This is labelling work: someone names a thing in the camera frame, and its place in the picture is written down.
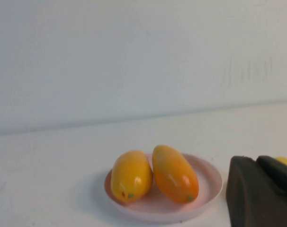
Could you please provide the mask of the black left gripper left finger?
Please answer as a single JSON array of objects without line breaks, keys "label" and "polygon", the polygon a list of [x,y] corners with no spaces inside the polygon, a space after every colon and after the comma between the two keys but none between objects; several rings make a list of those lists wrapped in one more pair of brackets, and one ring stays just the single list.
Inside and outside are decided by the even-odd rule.
[{"label": "black left gripper left finger", "polygon": [[233,227],[287,227],[287,195],[249,157],[231,158],[226,202]]}]

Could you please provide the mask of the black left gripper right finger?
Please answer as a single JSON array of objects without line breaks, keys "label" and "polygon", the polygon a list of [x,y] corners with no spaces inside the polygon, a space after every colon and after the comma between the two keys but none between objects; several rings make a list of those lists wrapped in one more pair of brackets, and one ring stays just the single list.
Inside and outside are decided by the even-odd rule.
[{"label": "black left gripper right finger", "polygon": [[287,165],[270,156],[259,156],[256,162],[287,195]]}]

